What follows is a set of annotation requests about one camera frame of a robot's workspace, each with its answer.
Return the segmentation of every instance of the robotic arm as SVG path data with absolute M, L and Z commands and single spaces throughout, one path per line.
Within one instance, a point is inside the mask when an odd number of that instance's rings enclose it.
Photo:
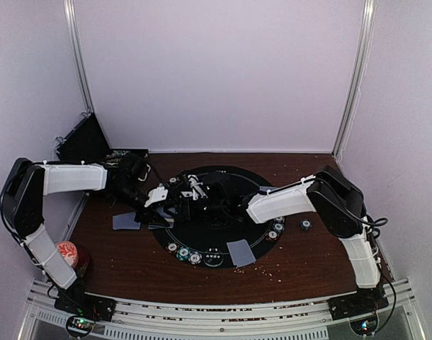
M 115 166 L 108 163 L 58 164 L 16 160 L 0 196 L 2 220 L 34 264 L 59 290 L 56 308 L 89 319 L 97 316 L 110 321 L 115 307 L 111 299 L 84 293 L 82 280 L 62 258 L 44 226 L 43 196 L 82 190 L 104 190 L 112 194 L 134 208 L 136 220 L 143 223 L 165 222 L 156 212 L 159 206 L 164 209 L 173 206 L 177 220 L 218 214 L 223 209 L 225 218 L 233 215 L 235 219 L 256 224 L 296 213 L 317 212 L 329 232 L 345 246 L 358 286 L 358 292 L 352 298 L 329 301 L 332 310 L 337 310 L 333 318 L 358 315 L 387 304 L 380 283 L 377 245 L 372 223 L 365 211 L 363 194 L 335 169 L 327 166 L 289 186 L 237 198 L 235 204 L 226 200 L 227 207 L 221 205 L 220 193 L 212 205 L 217 178 L 211 184 L 201 183 L 195 175 L 186 172 L 181 174 L 181 179 L 187 183 L 188 191 L 177 193 L 163 183 L 147 195 L 140 190 L 139 183 L 147 178 L 150 169 L 144 159 L 134 154 L 125 155 Z

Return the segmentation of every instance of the wood grain surface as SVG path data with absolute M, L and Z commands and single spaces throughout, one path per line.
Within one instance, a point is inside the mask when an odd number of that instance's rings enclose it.
M 152 154 L 166 179 L 184 169 L 232 165 L 256 172 L 274 186 L 336 166 L 328 154 Z M 157 184 L 153 175 L 147 187 Z M 114 231 L 112 217 L 130 209 L 101 196 L 90 197 L 71 241 L 84 245 L 92 262 L 85 281 L 90 293 L 117 298 L 184 304 L 239 304 L 293 301 L 347 293 L 355 277 L 340 241 L 324 228 L 316 213 L 287 217 L 285 233 L 255 264 L 235 269 L 193 267 L 173 258 L 153 234 Z M 300 230 L 302 219 L 313 225 Z

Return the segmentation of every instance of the white wall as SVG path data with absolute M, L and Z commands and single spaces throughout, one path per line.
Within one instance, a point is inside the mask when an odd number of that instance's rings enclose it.
M 113 147 L 329 152 L 363 0 L 76 1 Z
M 61 1 L 0 1 L 0 190 L 17 157 L 50 159 L 83 110 Z M 45 199 L 52 238 L 79 195 Z M 0 222 L 0 340 L 13 339 L 37 270 Z
M 432 0 L 380 1 L 341 165 L 374 217 L 396 278 L 408 277 L 432 339 Z

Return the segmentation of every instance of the open black case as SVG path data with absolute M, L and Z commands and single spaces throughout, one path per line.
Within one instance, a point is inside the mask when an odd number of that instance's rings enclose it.
M 112 149 L 96 119 L 95 113 L 82 113 L 84 119 L 66 136 L 58 137 L 55 153 L 61 161 L 99 161 L 123 156 L 128 152 L 148 158 L 148 149 Z

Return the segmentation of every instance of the vertical metal post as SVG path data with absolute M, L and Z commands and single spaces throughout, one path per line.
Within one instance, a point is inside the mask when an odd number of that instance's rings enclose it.
M 343 116 L 339 132 L 337 133 L 336 143 L 332 150 L 334 158 L 339 159 L 341 152 L 348 137 L 349 127 L 353 114 L 356 109 L 356 99 L 359 91 L 360 80 L 362 78 L 366 57 L 368 55 L 368 49 L 372 38 L 372 27 L 373 27 L 373 16 L 375 14 L 376 0 L 365 0 L 364 3 L 364 17 L 360 29 L 358 52 L 356 55 L 355 67 L 353 70 L 353 76 L 351 78 L 350 89 L 348 90 L 348 97 L 346 99 L 345 108 L 343 110 Z
M 79 31 L 77 29 L 76 14 L 74 12 L 74 0 L 64 0 L 65 17 L 69 36 L 72 40 L 74 51 L 74 61 L 76 62 L 77 74 L 81 85 L 82 98 L 86 106 L 87 113 L 94 113 L 93 101 L 91 100 L 89 82 L 87 80 L 86 70 L 84 67 L 84 58 L 82 57 L 81 42 L 79 40 Z

